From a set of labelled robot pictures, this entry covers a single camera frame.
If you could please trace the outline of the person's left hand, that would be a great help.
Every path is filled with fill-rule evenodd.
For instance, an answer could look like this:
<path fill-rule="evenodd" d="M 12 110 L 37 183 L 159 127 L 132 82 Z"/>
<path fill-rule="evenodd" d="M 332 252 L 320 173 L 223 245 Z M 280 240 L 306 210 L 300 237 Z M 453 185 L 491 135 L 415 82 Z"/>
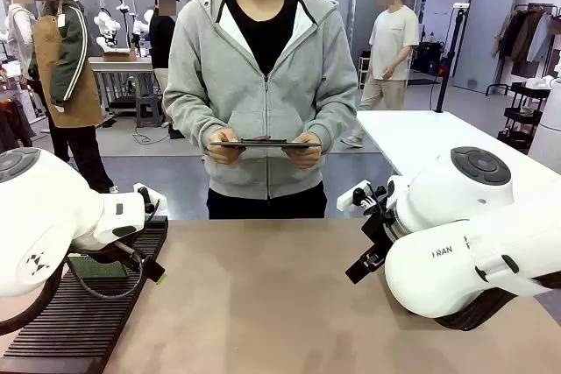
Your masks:
<path fill-rule="evenodd" d="M 306 148 L 283 148 L 282 150 L 299 169 L 308 170 L 315 166 L 322 157 L 320 139 L 314 133 L 304 132 L 294 140 L 298 144 L 317 144 Z"/>

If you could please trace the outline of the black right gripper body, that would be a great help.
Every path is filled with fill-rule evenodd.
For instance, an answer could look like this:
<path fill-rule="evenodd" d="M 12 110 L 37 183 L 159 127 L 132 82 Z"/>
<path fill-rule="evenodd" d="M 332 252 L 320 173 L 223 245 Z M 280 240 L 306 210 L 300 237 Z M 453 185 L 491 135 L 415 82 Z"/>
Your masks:
<path fill-rule="evenodd" d="M 370 210 L 362 231 L 373 245 L 364 253 L 365 261 L 384 261 L 396 236 L 392 227 L 396 219 L 392 210 Z"/>

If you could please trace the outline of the person's right forearm grey sleeve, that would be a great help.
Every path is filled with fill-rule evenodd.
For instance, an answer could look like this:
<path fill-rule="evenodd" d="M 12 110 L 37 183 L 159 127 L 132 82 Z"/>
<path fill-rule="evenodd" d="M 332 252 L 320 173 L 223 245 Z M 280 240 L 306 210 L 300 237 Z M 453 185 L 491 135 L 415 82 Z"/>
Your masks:
<path fill-rule="evenodd" d="M 209 105 L 209 98 L 199 82 L 169 76 L 164 106 L 174 126 L 185 138 L 207 152 L 212 135 L 226 128 Z"/>

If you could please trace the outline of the green PCB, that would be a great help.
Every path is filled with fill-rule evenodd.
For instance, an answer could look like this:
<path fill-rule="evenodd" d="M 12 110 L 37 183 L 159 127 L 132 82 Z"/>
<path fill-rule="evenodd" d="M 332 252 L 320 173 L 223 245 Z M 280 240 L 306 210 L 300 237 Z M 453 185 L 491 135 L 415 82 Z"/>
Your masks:
<path fill-rule="evenodd" d="M 89 256 L 70 256 L 73 273 L 81 279 L 127 279 L 128 274 L 119 262 L 99 263 Z"/>

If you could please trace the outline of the grey workbench table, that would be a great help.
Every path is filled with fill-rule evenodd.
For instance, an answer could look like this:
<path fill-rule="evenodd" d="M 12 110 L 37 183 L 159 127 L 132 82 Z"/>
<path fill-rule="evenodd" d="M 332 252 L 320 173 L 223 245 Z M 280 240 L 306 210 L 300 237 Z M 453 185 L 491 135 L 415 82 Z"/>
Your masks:
<path fill-rule="evenodd" d="M 103 110 L 111 117 L 131 116 L 136 120 L 136 98 L 158 95 L 160 86 L 151 60 L 137 58 L 133 62 L 105 62 L 103 57 L 89 59 Z"/>

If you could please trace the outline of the cardboard box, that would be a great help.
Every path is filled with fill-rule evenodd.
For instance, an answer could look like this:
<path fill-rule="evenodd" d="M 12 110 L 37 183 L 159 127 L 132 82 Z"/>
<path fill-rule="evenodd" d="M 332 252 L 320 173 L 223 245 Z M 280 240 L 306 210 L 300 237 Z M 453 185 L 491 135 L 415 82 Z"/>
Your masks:
<path fill-rule="evenodd" d="M 105 62 L 133 62 L 137 60 L 137 54 L 134 47 L 131 48 L 113 48 L 102 54 Z"/>

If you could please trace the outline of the grey plastic stool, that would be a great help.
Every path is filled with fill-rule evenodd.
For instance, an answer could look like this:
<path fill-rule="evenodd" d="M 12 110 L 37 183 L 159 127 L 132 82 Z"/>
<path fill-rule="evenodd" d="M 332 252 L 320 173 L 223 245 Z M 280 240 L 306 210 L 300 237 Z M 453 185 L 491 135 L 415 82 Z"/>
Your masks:
<path fill-rule="evenodd" d="M 136 98 L 136 127 L 160 127 L 164 122 L 161 100 L 158 95 Z"/>

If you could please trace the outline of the coat rack with clothes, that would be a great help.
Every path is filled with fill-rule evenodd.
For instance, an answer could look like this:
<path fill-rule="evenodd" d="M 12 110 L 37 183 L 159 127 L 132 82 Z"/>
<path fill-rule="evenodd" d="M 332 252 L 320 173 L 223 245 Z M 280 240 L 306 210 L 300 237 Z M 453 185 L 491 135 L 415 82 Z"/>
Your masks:
<path fill-rule="evenodd" d="M 498 89 L 508 90 L 514 82 L 545 75 L 561 35 L 561 10 L 555 4 L 517 4 L 507 14 L 495 37 L 491 56 L 497 69 L 485 95 Z"/>

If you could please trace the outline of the white table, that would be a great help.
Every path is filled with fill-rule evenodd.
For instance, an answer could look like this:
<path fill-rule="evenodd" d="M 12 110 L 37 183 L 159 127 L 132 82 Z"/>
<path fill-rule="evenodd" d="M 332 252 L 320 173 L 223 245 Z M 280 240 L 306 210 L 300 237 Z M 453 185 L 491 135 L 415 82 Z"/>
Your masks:
<path fill-rule="evenodd" d="M 413 177 L 454 147 L 476 146 L 509 167 L 514 198 L 561 220 L 561 175 L 449 112 L 360 111 L 358 122 L 399 175 Z"/>

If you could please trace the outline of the black pole stand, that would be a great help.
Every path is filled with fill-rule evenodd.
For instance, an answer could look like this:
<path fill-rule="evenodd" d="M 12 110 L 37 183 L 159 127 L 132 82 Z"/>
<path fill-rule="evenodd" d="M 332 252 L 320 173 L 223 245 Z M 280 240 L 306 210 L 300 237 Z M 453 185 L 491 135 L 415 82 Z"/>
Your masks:
<path fill-rule="evenodd" d="M 457 48 L 458 37 L 459 37 L 461 25 L 464 21 L 466 13 L 469 10 L 469 7 L 470 7 L 469 3 L 455 3 L 452 6 L 452 10 L 456 11 L 457 15 L 456 15 L 456 18 L 455 18 L 455 25 L 454 25 L 454 29 L 453 29 L 452 38 L 451 38 L 451 45 L 450 45 L 448 54 L 446 56 L 446 59 L 444 61 L 444 64 L 445 64 L 444 76 L 442 77 L 442 81 L 441 81 L 441 84 L 440 84 L 440 90 L 439 90 L 439 94 L 438 94 L 438 98 L 437 98 L 437 106 L 434 109 L 434 111 L 436 113 L 442 113 L 443 112 L 445 93 L 446 93 L 446 89 L 447 89 L 448 82 L 449 82 L 450 75 L 451 75 L 451 65 L 452 65 L 452 62 L 454 61 L 454 57 L 455 57 L 455 54 L 456 54 L 456 48 Z"/>

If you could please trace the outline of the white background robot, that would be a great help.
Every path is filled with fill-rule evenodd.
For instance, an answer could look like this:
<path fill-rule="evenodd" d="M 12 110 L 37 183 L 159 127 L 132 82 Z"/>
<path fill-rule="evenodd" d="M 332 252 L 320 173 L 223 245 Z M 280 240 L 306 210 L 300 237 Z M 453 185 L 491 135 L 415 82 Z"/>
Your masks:
<path fill-rule="evenodd" d="M 132 12 L 124 0 L 118 0 L 119 4 L 116 9 L 122 14 L 124 19 L 124 27 L 128 47 L 139 47 L 139 42 L 144 39 L 149 32 L 149 24 L 153 17 L 154 9 L 148 9 L 144 15 L 139 18 L 135 12 Z"/>
<path fill-rule="evenodd" d="M 111 51 L 117 47 L 117 33 L 121 29 L 121 25 L 112 18 L 111 14 L 105 8 L 94 17 L 94 23 L 98 27 L 99 35 L 96 37 L 96 43 L 101 47 L 104 53 Z"/>

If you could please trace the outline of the man in black with cap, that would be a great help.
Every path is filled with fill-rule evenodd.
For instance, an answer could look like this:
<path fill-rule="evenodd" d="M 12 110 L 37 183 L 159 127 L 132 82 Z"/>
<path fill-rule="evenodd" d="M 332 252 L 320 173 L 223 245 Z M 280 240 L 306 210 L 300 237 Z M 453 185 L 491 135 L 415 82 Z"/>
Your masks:
<path fill-rule="evenodd" d="M 168 84 L 169 54 L 174 35 L 176 9 L 169 14 L 169 6 L 176 6 L 178 0 L 154 0 L 153 15 L 149 24 L 151 61 L 161 94 Z"/>

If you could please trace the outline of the person's left forearm grey sleeve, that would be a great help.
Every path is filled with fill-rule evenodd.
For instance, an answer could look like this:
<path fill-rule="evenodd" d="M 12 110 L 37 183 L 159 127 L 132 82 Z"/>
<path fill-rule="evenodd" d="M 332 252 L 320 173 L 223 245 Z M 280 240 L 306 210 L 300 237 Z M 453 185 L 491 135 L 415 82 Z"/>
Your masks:
<path fill-rule="evenodd" d="M 304 124 L 304 131 L 317 137 L 313 143 L 321 145 L 322 154 L 354 122 L 356 90 L 356 78 L 325 79 L 319 85 L 315 96 L 316 115 Z"/>

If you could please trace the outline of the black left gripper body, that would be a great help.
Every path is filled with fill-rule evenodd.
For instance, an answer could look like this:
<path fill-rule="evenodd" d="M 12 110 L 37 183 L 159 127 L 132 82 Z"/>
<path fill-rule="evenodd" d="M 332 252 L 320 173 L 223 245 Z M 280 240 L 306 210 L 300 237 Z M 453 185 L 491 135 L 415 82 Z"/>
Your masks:
<path fill-rule="evenodd" d="M 142 262 L 142 257 L 136 249 L 119 241 L 107 244 L 97 251 L 86 250 L 84 247 L 79 247 L 78 245 L 73 244 L 72 252 L 75 254 L 86 255 L 98 264 L 102 265 L 118 262 L 134 272 L 138 272 L 140 270 Z"/>

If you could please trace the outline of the man in white t-shirt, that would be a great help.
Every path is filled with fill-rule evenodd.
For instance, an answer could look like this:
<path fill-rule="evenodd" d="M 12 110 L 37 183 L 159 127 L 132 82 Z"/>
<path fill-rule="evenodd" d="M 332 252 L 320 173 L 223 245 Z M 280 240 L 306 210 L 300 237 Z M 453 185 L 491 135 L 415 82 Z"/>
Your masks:
<path fill-rule="evenodd" d="M 409 62 L 419 46 L 418 17 L 403 0 L 378 0 L 386 9 L 376 17 L 369 44 L 371 54 L 359 111 L 401 109 L 409 77 Z"/>

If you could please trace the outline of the woman in green jacket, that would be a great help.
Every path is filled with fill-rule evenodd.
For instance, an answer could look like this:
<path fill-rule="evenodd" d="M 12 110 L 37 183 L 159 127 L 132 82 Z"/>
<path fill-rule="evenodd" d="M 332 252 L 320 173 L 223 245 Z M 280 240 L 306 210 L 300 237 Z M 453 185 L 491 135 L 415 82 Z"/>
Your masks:
<path fill-rule="evenodd" d="M 29 69 L 39 74 L 55 155 L 66 163 L 72 159 L 98 193 L 115 193 L 117 186 L 105 171 L 96 139 L 103 115 L 89 64 L 90 36 L 82 4 L 45 0 L 32 36 Z"/>

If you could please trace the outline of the black utility cart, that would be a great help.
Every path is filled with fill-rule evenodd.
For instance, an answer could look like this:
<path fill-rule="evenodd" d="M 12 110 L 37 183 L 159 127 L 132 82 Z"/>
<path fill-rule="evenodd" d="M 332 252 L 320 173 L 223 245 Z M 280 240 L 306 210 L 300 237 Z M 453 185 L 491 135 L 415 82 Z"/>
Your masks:
<path fill-rule="evenodd" d="M 525 82 L 505 85 L 505 94 L 512 95 L 511 104 L 504 109 L 504 128 L 497 139 L 518 152 L 527 154 L 543 115 L 544 104 L 550 95 L 549 88 L 527 88 Z"/>

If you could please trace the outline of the person's right hand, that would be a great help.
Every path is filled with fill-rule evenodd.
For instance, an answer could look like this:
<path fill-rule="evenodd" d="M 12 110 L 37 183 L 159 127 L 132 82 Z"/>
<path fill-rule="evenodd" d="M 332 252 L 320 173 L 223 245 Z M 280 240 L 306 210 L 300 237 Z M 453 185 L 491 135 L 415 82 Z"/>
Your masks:
<path fill-rule="evenodd" d="M 231 165 L 235 163 L 239 156 L 245 151 L 240 146 L 224 146 L 221 143 L 237 143 L 237 135 L 231 129 L 223 128 L 214 132 L 209 137 L 208 152 L 209 156 L 218 164 Z"/>

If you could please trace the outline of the person in grey hoodie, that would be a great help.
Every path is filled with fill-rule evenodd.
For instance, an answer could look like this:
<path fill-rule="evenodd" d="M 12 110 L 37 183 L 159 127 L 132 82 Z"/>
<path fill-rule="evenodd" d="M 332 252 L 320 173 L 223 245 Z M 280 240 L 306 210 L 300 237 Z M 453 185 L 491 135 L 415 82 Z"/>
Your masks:
<path fill-rule="evenodd" d="M 169 76 L 199 82 L 237 139 L 294 142 L 316 115 L 325 79 L 357 79 L 332 0 L 192 0 L 176 20 Z M 202 151 L 212 220 L 322 218 L 322 167 L 297 168 L 281 148 L 245 148 L 231 165 Z"/>

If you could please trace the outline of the black slotted PCB rack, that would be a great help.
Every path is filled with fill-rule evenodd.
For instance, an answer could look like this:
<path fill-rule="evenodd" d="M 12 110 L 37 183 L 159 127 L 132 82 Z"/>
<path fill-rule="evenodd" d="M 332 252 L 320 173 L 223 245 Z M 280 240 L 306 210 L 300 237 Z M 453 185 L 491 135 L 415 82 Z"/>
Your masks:
<path fill-rule="evenodd" d="M 168 219 L 155 216 L 122 243 L 157 261 L 167 229 Z M 124 268 L 127 279 L 81 279 L 67 271 L 46 308 L 0 351 L 0 374 L 102 374 L 150 280 L 141 269 Z"/>

